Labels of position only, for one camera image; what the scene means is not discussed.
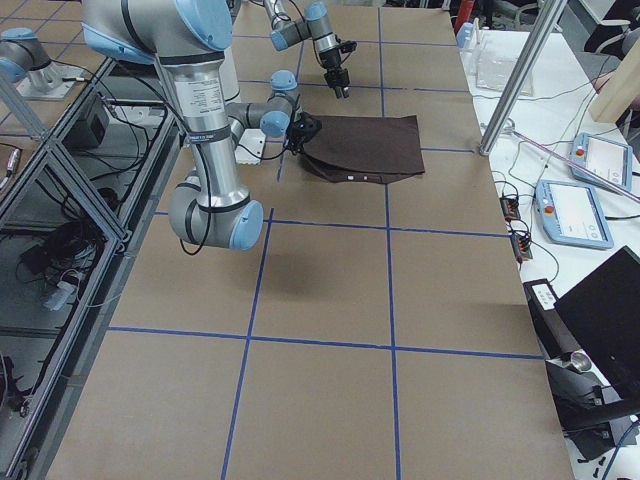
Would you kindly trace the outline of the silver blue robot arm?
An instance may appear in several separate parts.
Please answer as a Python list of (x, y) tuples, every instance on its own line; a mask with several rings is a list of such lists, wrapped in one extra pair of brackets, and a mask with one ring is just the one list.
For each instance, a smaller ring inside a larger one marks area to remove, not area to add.
[(114, 60), (153, 65), (194, 155), (173, 194), (169, 220), (183, 243), (247, 250), (264, 210), (242, 184), (235, 150), (247, 129), (284, 137), (296, 152), (322, 128), (303, 111), (293, 74), (276, 72), (264, 103), (226, 103), (220, 67), (232, 42), (224, 1), (85, 1), (86, 43)]
[(338, 99), (349, 97), (350, 78), (344, 61), (357, 48), (351, 40), (341, 40), (331, 25), (322, 1), (311, 3), (298, 19), (292, 19), (281, 1), (255, 1), (267, 13), (271, 25), (270, 39), (276, 51), (284, 51), (306, 40), (313, 42), (317, 63), (324, 70), (324, 80)]

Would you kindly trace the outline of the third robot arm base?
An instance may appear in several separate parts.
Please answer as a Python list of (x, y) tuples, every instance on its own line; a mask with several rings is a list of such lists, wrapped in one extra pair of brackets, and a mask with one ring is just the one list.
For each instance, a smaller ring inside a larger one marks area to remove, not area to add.
[(61, 100), (85, 79), (85, 70), (53, 61), (37, 35), (19, 27), (1, 33), (1, 77), (24, 98)]

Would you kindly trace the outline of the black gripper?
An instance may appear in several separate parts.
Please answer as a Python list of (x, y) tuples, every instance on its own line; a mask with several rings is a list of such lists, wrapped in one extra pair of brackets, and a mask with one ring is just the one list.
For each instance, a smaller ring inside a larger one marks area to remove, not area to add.
[(324, 79), (329, 88), (334, 90), (337, 99), (349, 97), (349, 73), (342, 67), (342, 57), (338, 48), (332, 48), (319, 53), (322, 68), (325, 70)]
[(311, 141), (321, 130), (321, 120), (309, 113), (301, 113), (287, 130), (287, 149), (293, 155), (298, 155), (304, 149), (304, 145)]

